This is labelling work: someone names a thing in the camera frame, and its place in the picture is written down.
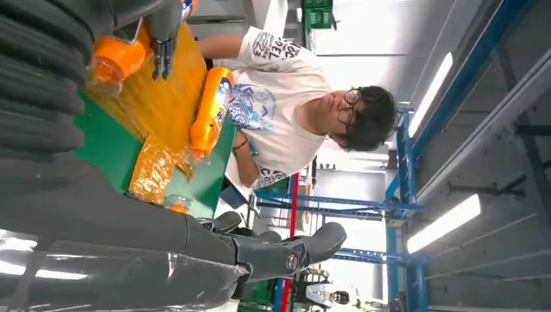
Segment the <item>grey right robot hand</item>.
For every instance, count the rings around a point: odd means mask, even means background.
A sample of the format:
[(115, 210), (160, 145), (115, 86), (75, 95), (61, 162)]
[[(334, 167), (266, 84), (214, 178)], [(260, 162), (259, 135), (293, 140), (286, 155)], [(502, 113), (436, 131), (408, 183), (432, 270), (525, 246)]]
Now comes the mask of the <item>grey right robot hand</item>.
[(116, 192), (96, 167), (1, 160), (2, 311), (193, 311), (329, 259), (337, 223), (282, 241), (214, 233)]

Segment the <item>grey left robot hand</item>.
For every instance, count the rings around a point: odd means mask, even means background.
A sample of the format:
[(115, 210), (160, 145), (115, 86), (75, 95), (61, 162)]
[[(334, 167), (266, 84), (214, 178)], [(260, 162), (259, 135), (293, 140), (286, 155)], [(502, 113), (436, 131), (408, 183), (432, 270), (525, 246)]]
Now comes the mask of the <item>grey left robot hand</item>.
[(120, 85), (153, 58), (152, 79), (172, 72), (184, 1), (107, 1), (113, 30), (99, 38), (88, 67), (89, 83)]

